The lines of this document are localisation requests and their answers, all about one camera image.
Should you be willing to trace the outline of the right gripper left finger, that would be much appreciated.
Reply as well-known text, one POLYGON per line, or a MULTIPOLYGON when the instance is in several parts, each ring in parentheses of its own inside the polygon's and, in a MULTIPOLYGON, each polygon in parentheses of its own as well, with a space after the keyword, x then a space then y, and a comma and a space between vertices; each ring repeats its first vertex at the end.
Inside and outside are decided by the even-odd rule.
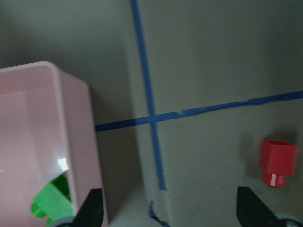
POLYGON ((103 191, 101 188, 91 189, 71 227, 100 227, 104 219, 103 191))

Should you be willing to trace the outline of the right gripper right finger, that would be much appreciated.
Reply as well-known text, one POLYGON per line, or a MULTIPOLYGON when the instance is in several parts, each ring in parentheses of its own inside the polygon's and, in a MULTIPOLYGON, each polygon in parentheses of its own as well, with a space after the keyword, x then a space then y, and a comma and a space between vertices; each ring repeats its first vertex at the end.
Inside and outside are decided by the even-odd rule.
POLYGON ((236 216, 242 227, 278 226, 278 218, 249 187, 237 189, 236 216))

